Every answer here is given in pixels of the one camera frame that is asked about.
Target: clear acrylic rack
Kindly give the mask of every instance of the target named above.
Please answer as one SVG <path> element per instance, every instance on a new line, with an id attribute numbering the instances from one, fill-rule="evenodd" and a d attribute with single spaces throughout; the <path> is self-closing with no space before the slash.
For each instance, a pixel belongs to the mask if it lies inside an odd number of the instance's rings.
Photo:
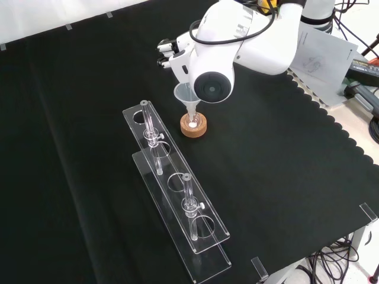
<path id="1" fill-rule="evenodd" d="M 141 101 L 123 114 L 141 148 L 134 162 L 192 281 L 228 269 L 220 243 L 230 234 L 153 105 Z"/>

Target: white paper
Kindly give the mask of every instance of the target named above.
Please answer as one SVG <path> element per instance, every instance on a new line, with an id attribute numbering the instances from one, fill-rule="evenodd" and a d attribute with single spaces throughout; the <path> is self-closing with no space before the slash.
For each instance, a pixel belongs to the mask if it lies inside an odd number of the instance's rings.
<path id="1" fill-rule="evenodd" d="M 345 101 L 341 83 L 358 46 L 300 23 L 290 68 L 327 105 Z"/>

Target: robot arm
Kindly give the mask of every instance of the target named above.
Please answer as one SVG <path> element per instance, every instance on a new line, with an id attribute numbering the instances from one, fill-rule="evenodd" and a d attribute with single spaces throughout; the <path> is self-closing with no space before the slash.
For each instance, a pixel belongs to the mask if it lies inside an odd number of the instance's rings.
<path id="1" fill-rule="evenodd" d="M 250 39 L 202 44 L 185 33 L 177 38 L 177 53 L 168 54 L 166 67 L 172 68 L 181 83 L 189 82 L 201 100 L 221 102 L 233 91 L 233 62 L 269 75 L 288 69 L 296 53 L 298 26 L 305 2 L 282 0 L 278 18 L 264 33 Z M 196 33 L 198 40 L 221 43 L 262 30 L 270 22 L 269 17 L 238 2 L 223 0 L 208 9 L 193 34 Z M 165 44 L 161 46 L 158 46 L 160 51 L 167 48 Z"/>

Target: table leg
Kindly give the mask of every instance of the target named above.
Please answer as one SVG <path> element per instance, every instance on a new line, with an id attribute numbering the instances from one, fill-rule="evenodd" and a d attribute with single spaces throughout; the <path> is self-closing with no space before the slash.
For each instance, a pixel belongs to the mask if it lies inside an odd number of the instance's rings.
<path id="1" fill-rule="evenodd" d="M 368 237 L 371 231 L 372 224 L 364 226 L 354 232 L 353 241 L 351 246 L 358 251 L 361 247 L 365 246 L 365 243 L 368 241 Z"/>
<path id="2" fill-rule="evenodd" d="M 279 271 L 276 271 L 275 273 L 271 274 L 267 280 L 264 282 L 265 284 L 282 284 L 289 275 L 292 274 L 293 271 L 295 271 L 296 267 L 303 261 L 303 259 L 299 260 L 298 262 L 295 262 Z"/>

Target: table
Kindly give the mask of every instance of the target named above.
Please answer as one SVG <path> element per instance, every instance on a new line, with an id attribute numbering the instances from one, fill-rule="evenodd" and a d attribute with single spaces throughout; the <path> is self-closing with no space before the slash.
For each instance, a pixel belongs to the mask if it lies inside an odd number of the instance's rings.
<path id="1" fill-rule="evenodd" d="M 0 57 L 6 94 L 0 120 L 7 122 L 3 224 L 12 232 L 5 240 L 7 283 L 15 282 L 15 267 L 23 268 L 17 280 L 40 283 L 188 283 L 131 159 L 138 146 L 122 110 L 142 99 L 153 102 L 231 234 L 224 249 L 232 268 L 209 283 L 255 283 L 252 258 L 274 275 L 367 224 L 360 204 L 379 212 L 372 202 L 379 197 L 377 167 L 286 75 L 235 66 L 228 102 L 199 104 L 207 134 L 198 140 L 181 135 L 185 110 L 172 95 L 171 71 L 155 65 L 154 48 L 187 30 L 211 3 L 151 0 L 111 19 L 99 16 L 70 31 L 7 44 Z M 24 237 L 31 232 L 41 241 Z M 76 240 L 75 249 L 58 251 L 70 243 L 61 235 Z"/>

